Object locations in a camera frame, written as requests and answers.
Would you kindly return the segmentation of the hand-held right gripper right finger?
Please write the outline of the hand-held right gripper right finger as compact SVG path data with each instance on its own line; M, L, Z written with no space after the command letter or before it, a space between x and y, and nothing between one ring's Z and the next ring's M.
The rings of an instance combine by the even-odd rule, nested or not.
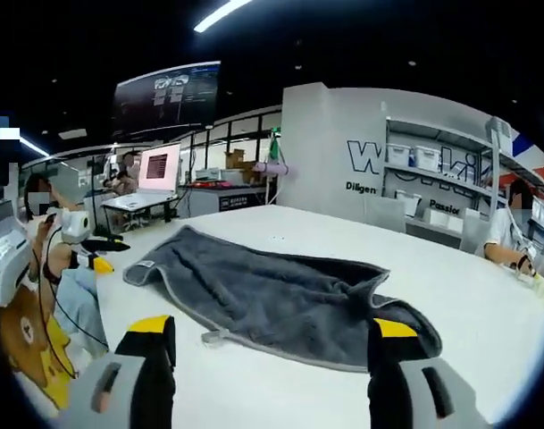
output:
M371 428L489 428L473 387L430 356L410 326L370 323L367 387Z

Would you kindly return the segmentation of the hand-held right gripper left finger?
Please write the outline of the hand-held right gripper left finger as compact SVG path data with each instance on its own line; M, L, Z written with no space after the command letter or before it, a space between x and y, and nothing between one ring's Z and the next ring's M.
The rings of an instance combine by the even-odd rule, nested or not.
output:
M176 382L170 315L132 324L113 352L91 362L70 387L70 428L170 428Z

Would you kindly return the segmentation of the person's left hand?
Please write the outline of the person's left hand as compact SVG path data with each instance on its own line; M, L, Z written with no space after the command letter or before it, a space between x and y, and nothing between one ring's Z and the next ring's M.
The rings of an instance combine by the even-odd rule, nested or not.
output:
M69 244L58 243L54 245L46 257L46 267L50 274L61 277L65 269L77 268L72 263L72 248Z

